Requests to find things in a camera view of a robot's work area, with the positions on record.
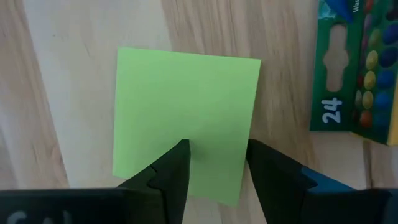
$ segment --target wood grain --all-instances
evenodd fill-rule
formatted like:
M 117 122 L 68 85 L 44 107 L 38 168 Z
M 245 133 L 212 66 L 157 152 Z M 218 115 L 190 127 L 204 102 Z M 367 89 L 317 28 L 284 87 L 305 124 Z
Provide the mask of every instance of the wood grain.
M 22 1 L 0 1 L 0 46 L 1 155 L 3 166 L 12 164 L 1 169 L 6 186 L 67 187 Z
M 262 59 L 251 137 L 365 188 L 363 141 L 308 131 L 317 7 L 313 0 L 0 0 L 0 188 L 123 181 L 111 171 L 118 46 Z M 369 152 L 370 183 L 396 186 L 397 151 L 372 144 Z M 184 216 L 189 224 L 265 222 L 247 166 L 236 208 L 189 197 Z

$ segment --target sticky note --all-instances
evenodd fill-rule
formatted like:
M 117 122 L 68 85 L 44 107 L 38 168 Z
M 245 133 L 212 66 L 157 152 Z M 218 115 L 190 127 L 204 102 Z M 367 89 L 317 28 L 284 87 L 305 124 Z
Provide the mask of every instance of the sticky note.
M 260 65 L 249 58 L 120 48 L 113 174 L 128 179 L 189 139 L 188 193 L 236 205 Z

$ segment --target wooden table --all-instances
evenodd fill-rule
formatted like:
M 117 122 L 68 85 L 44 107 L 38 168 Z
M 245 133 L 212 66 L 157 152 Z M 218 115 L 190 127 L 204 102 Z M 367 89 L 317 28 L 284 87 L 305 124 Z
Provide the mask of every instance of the wooden table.
M 111 187 L 118 46 L 262 59 L 251 137 L 357 189 L 397 186 L 398 151 L 310 133 L 314 0 L 0 0 L 0 188 Z M 264 223 L 190 197 L 184 223 Z

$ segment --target blue crayon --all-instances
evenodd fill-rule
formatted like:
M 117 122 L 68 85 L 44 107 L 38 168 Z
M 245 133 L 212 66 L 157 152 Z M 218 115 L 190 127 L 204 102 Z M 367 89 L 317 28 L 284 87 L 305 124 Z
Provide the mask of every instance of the blue crayon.
M 347 22 L 354 22 L 353 15 L 347 5 L 347 0 L 325 0 L 330 9 L 335 11 L 338 15 L 344 18 Z

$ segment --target green paper square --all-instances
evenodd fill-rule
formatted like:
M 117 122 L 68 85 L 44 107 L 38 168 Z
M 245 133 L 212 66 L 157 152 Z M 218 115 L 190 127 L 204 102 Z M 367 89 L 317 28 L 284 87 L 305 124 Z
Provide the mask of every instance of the green paper square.
M 188 193 L 236 205 L 261 61 L 120 48 L 113 174 L 130 178 L 181 139 Z

